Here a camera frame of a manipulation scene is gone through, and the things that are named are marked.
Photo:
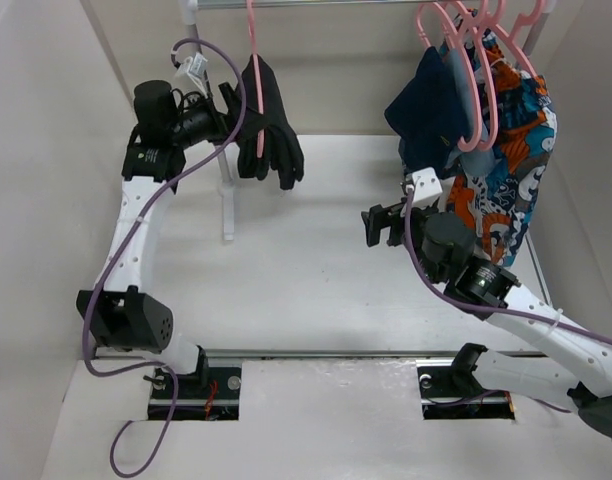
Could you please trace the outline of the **black trousers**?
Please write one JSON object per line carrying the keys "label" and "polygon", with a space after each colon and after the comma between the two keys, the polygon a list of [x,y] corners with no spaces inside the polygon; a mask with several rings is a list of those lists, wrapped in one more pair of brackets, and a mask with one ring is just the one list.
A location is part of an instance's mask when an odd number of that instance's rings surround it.
{"label": "black trousers", "polygon": [[238,135],[237,169],[240,178],[264,180],[273,170],[280,189],[292,190],[304,177],[304,154],[289,124],[273,69],[257,56],[263,111],[258,108],[254,56],[242,71],[247,111]]}

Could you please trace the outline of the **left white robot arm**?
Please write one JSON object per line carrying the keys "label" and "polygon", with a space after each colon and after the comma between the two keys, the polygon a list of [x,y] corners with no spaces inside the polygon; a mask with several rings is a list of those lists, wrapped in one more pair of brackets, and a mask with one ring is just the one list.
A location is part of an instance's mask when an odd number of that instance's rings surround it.
{"label": "left white robot arm", "polygon": [[202,347],[176,329],[172,310],[150,289],[160,230],[180,180],[190,174],[185,152],[207,141],[219,151],[236,139],[248,105],[242,85],[219,87],[226,112],[209,95],[186,104],[172,85],[150,80],[134,90],[137,123],[121,169],[122,197],[106,263],[89,290],[79,291],[77,309],[84,339],[122,353],[137,352],[170,367],[175,384],[190,397],[209,387]]}

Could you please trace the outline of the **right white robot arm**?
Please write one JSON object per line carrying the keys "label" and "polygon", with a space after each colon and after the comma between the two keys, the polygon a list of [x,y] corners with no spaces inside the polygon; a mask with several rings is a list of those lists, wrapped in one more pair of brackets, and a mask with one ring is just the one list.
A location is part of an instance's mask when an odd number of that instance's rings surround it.
{"label": "right white robot arm", "polygon": [[517,277],[475,253],[475,235],[455,214],[405,202],[362,212],[368,246],[388,230],[390,246],[405,245],[429,288],[479,320],[541,352],[539,358],[504,355],[467,343],[446,369],[460,396],[502,390],[576,414],[612,438],[612,340],[596,335],[542,302]]}

